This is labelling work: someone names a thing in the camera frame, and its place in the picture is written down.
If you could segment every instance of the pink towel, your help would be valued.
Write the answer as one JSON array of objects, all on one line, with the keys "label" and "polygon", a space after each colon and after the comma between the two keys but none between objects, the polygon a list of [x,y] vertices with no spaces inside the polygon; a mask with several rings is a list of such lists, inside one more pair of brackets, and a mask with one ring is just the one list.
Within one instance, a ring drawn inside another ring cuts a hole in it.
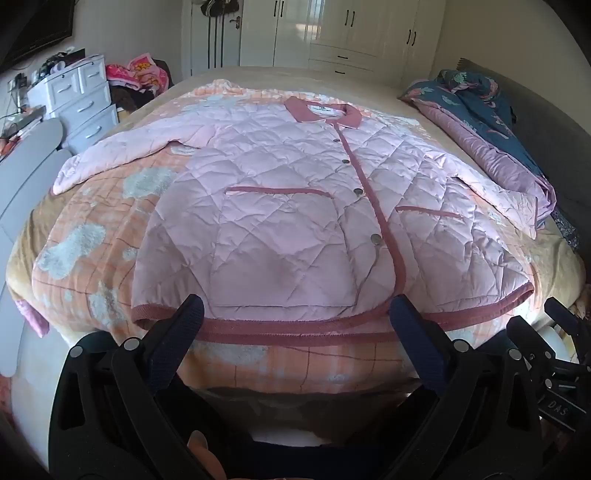
[{"label": "pink towel", "polygon": [[158,67],[149,53],[134,58],[129,64],[110,64],[106,67],[107,80],[113,86],[124,86],[133,90],[150,90],[155,97],[168,90],[168,74]]}]

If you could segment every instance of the white wardrobe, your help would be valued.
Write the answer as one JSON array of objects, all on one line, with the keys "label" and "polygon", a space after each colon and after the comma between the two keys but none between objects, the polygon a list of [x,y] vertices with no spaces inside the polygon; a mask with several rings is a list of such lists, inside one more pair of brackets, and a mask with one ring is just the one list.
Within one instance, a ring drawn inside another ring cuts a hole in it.
[{"label": "white wardrobe", "polygon": [[240,65],[406,87],[433,65],[446,0],[245,0]]}]

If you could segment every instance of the screw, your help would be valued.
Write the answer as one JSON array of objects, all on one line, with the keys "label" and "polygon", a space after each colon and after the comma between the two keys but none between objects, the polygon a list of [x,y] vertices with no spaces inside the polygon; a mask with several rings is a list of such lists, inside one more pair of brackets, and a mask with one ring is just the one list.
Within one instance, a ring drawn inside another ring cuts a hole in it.
[{"label": "screw", "polygon": [[75,347],[72,347],[72,350],[70,350],[70,356],[72,358],[76,358],[76,357],[82,355],[83,351],[84,351],[84,349],[80,345],[76,345]]},{"label": "screw", "polygon": [[128,338],[123,344],[123,348],[129,351],[133,351],[137,347],[139,347],[139,339],[137,338]]},{"label": "screw", "polygon": [[521,360],[521,358],[522,358],[521,352],[515,348],[512,348],[511,350],[509,350],[509,356],[513,360]]},{"label": "screw", "polygon": [[465,340],[456,340],[453,342],[453,347],[460,353],[466,353],[470,349],[470,345]]}]

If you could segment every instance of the television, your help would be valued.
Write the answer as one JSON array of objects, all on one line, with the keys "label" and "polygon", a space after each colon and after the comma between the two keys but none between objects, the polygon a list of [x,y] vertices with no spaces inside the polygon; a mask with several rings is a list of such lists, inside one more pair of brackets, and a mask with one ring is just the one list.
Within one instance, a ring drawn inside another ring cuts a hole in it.
[{"label": "television", "polygon": [[2,6],[0,73],[72,36],[76,0],[18,0]]}]

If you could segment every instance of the pink trim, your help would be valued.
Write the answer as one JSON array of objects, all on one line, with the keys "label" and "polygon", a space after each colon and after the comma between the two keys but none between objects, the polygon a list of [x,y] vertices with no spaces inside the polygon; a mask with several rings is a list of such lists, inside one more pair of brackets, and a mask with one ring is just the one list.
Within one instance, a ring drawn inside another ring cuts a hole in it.
[{"label": "pink trim", "polygon": [[[343,125],[343,127],[349,128],[359,128],[361,124],[361,119],[363,116],[361,112],[357,110],[354,106],[349,105],[348,103],[318,103],[318,102],[310,102],[309,100],[302,100],[298,97],[289,97],[284,102],[285,108],[287,111],[291,113],[293,118],[298,122],[319,122],[321,120],[325,120],[326,123],[334,124],[335,122]],[[340,110],[344,112],[345,115],[340,118],[324,118],[320,115],[316,115],[312,112],[308,105],[316,105],[316,106],[327,106],[333,108],[334,110]]]},{"label": "pink trim", "polygon": [[423,317],[437,322],[443,329],[457,330],[498,318],[522,304],[533,292],[534,286],[528,282],[497,303],[458,312],[423,313]]},{"label": "pink trim", "polygon": [[[335,330],[353,328],[376,317],[386,315],[392,298],[393,296],[367,312],[352,315],[351,317],[337,317],[328,320],[273,321],[205,319],[206,322],[215,320],[215,324],[208,324],[206,331],[222,334],[236,333],[238,331],[252,332],[252,334],[245,335],[247,337],[251,337],[251,335],[305,335],[312,333],[329,333]],[[131,309],[131,320],[134,323],[140,322],[144,319],[163,320],[170,318],[174,312],[176,312],[175,308],[166,305],[138,305]]]},{"label": "pink trim", "polygon": [[314,193],[316,195],[322,195],[331,199],[333,196],[328,192],[316,189],[269,189],[266,187],[228,187],[226,192],[258,192],[258,193],[282,193],[289,195],[290,193]]},{"label": "pink trim", "polygon": [[414,207],[411,205],[396,207],[396,211],[397,212],[422,212],[422,213],[429,213],[430,215],[437,215],[440,217],[453,217],[453,218],[459,218],[459,219],[463,218],[458,213],[445,212],[444,210],[431,210],[429,208]]},{"label": "pink trim", "polygon": [[347,152],[347,155],[351,160],[351,165],[353,165],[353,168],[357,172],[359,181],[361,182],[361,185],[363,185],[365,194],[367,195],[367,198],[374,209],[374,214],[378,220],[382,238],[384,239],[384,243],[386,244],[386,247],[390,252],[390,256],[392,256],[392,262],[394,263],[394,273],[396,273],[396,285],[394,286],[394,293],[392,294],[392,296],[395,297],[396,295],[400,295],[402,292],[404,292],[404,287],[406,285],[406,265],[404,264],[404,259],[402,257],[402,254],[400,253],[400,250],[398,249],[396,239],[390,231],[388,221],[386,220],[386,217],[384,216],[384,213],[382,212],[382,209],[379,206],[378,197],[375,194],[371,184],[369,183],[369,180],[365,176],[365,173],[363,173],[361,163],[359,163],[359,160],[351,150],[351,147],[349,146],[349,143],[347,142],[347,139],[345,138],[343,133],[340,131],[339,126],[336,123],[333,123],[333,127],[339,134],[341,143],[343,144],[343,148]]},{"label": "pink trim", "polygon": [[[446,331],[466,328],[478,323],[488,322],[498,318],[526,301],[534,292],[531,283],[518,288],[501,301],[483,307],[462,310],[461,312],[423,313],[423,318],[437,322]],[[223,320],[205,319],[199,332],[199,339],[214,343],[231,343],[235,345],[274,345],[274,346],[329,346],[348,345],[356,343],[384,343],[398,340],[394,331],[378,333],[354,333],[344,335],[330,335],[327,327],[346,329],[351,326],[344,320],[357,319],[368,316],[376,318],[385,316],[388,311],[389,300],[385,309],[379,306],[369,312],[348,317],[347,319],[319,320],[317,322],[273,322],[272,320]],[[176,309],[163,305],[140,305],[132,309],[134,323],[144,329],[149,329],[149,320],[170,318]]]}]

